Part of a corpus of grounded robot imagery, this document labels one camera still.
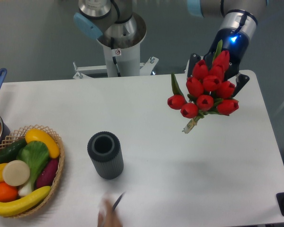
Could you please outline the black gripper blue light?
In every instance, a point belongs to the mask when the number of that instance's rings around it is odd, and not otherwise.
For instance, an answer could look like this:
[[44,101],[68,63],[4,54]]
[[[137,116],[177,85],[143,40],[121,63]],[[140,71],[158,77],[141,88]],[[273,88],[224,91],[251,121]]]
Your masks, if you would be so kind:
[[[249,45],[248,37],[242,32],[234,33],[231,28],[223,28],[218,31],[208,53],[204,56],[204,60],[209,66],[212,65],[213,56],[217,48],[217,44],[222,40],[222,51],[229,51],[231,65],[225,72],[224,80],[228,80],[236,75],[236,86],[231,97],[235,97],[242,88],[249,82],[249,76],[239,72],[240,62]],[[201,60],[201,56],[192,53],[186,66],[186,77],[192,77],[195,65]]]

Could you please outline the blurred human hand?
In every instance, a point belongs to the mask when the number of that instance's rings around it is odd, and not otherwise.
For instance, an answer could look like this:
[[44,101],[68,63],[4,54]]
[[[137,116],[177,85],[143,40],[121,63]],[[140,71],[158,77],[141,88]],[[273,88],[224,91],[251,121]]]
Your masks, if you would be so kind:
[[122,227],[123,224],[116,212],[112,212],[112,206],[115,202],[106,196],[101,201],[101,208],[98,213],[97,227]]

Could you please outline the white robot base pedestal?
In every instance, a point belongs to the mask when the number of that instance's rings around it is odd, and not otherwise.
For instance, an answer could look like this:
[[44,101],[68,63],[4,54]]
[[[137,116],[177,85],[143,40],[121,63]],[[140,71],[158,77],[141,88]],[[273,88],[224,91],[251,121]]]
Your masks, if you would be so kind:
[[155,75],[154,69],[159,63],[159,58],[151,56],[146,62],[141,62],[141,42],[123,49],[112,49],[104,44],[101,46],[105,65],[77,67],[76,63],[73,63],[74,79]]

